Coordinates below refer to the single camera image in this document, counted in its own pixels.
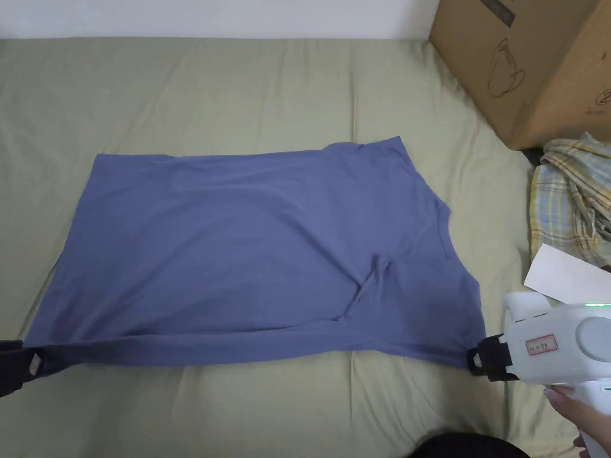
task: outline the red label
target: red label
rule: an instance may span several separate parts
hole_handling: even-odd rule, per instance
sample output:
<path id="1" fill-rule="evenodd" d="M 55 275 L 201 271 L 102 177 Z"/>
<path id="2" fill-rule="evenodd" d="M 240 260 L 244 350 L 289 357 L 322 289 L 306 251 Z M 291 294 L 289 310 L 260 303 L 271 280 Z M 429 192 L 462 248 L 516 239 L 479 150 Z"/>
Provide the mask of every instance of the red label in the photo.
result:
<path id="1" fill-rule="evenodd" d="M 540 355 L 542 353 L 553 352 L 558 349 L 556 337 L 553 334 L 537 337 L 536 339 L 527 340 L 526 348 L 530 356 Z"/>

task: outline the plaid cloth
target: plaid cloth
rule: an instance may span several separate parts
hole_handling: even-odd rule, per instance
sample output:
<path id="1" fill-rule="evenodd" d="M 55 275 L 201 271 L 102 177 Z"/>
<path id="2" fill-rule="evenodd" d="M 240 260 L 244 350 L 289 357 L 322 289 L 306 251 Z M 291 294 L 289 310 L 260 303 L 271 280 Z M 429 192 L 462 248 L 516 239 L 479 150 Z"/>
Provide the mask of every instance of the plaid cloth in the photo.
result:
<path id="1" fill-rule="evenodd" d="M 597 267 L 611 264 L 611 148 L 589 134 L 544 147 L 530 191 L 530 249 L 551 245 Z"/>

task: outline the blue t-shirt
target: blue t-shirt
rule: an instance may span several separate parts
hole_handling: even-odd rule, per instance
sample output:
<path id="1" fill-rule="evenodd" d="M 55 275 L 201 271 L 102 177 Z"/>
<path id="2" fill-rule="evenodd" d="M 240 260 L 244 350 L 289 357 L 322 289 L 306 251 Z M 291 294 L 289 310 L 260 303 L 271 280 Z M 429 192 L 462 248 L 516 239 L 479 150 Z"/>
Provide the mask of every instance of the blue t-shirt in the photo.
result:
<path id="1" fill-rule="evenodd" d="M 401 139 L 98 155 L 26 339 L 45 373 L 377 350 L 464 366 L 485 337 L 448 207 Z"/>

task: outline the hand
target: hand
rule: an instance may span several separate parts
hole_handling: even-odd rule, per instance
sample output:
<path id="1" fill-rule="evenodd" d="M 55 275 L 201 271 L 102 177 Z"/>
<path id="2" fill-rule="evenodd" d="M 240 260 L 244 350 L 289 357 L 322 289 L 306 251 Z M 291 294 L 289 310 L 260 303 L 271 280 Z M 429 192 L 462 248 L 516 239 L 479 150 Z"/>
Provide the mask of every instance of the hand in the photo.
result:
<path id="1" fill-rule="evenodd" d="M 573 391 L 573 388 L 553 387 L 546 388 L 544 394 L 556 412 L 573 422 L 580 431 L 598 442 L 607 455 L 611 456 L 611 416 L 603 415 L 589 405 L 569 398 L 567 394 Z M 573 445 L 585 447 L 581 434 L 573 441 Z M 582 450 L 579 456 L 589 458 L 590 454 L 587 450 Z"/>

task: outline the cardboard box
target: cardboard box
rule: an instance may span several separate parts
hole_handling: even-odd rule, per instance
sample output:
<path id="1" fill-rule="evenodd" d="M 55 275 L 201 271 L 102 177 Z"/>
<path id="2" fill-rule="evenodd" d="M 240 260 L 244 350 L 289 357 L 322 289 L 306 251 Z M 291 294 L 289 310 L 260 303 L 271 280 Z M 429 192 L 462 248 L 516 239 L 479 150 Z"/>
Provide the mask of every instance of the cardboard box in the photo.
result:
<path id="1" fill-rule="evenodd" d="M 508 147 L 611 141 L 611 0 L 441 0 L 431 41 Z"/>

